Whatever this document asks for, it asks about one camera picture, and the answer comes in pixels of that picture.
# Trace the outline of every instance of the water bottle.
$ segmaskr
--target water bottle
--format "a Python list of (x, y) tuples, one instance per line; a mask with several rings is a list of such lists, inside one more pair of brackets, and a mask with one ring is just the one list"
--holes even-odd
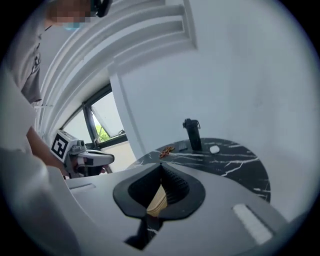
[(202, 146), (201, 146), (201, 140), (199, 135), (200, 124), (198, 120), (191, 120), (190, 118), (188, 118), (184, 120), (184, 123), (182, 125), (183, 125), (183, 128), (185, 128), (188, 133), (192, 149), (194, 151), (201, 151)]

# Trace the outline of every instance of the tree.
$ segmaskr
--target tree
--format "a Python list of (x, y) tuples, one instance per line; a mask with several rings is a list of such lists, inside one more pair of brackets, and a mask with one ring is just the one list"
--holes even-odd
[(106, 131), (102, 128), (102, 126), (100, 124), (96, 124), (95, 128), (96, 128), (96, 132), (98, 133), (98, 136), (99, 136), (99, 139), (101, 142), (106, 142), (106, 141), (110, 140), (110, 137), (108, 136), (108, 134), (106, 133)]

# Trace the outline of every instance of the window frame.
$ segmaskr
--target window frame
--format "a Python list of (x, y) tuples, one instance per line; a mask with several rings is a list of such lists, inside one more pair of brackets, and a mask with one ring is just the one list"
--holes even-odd
[[(97, 101), (101, 100), (103, 97), (110, 94), (111, 92), (112, 92), (112, 87), (109, 82), (106, 86), (104, 86), (103, 88), (98, 90), (95, 94), (93, 94), (91, 97), (89, 97), (87, 100), (82, 102), (81, 106), (78, 107), (76, 111), (72, 113), (72, 115), (62, 125), (60, 130), (63, 130), (66, 127), (66, 125), (68, 125), (73, 120), (73, 118), (82, 111), (84, 114), (84, 120), (86, 123), (87, 130), (89, 132), (91, 141), (95, 145), (95, 142), (99, 141), (99, 135), (94, 122), (92, 105), (95, 104)], [(104, 149), (104, 148), (108, 148), (108, 147), (111, 147), (123, 142), (127, 142), (127, 141), (128, 141), (127, 135), (124, 133), (122, 135), (116, 136), (115, 138), (111, 138), (107, 141), (98, 142), (96, 146), (100, 149)]]

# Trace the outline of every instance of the marble tabletop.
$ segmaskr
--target marble tabletop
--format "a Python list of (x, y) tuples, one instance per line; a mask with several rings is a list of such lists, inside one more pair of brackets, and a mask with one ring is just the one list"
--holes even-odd
[[(179, 151), (179, 145), (185, 143), (187, 149)], [(266, 169), (259, 158), (246, 147), (226, 139), (202, 138), (202, 151), (193, 151), (189, 140), (182, 140), (162, 146), (141, 157), (127, 169), (151, 163), (172, 163), (199, 171), (223, 176), (238, 182), (267, 202), (271, 191)], [(219, 153), (210, 153), (210, 147), (218, 146)], [(166, 147), (174, 150), (160, 159), (159, 155)]]

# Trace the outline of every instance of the person's arm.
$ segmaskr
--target person's arm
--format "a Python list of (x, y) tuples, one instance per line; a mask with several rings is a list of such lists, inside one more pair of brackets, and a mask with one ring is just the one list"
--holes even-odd
[(33, 127), (29, 129), (26, 137), (34, 156), (40, 158), (46, 166), (56, 167), (60, 169), (63, 176), (68, 176), (63, 163), (50, 152), (49, 147), (43, 142)]

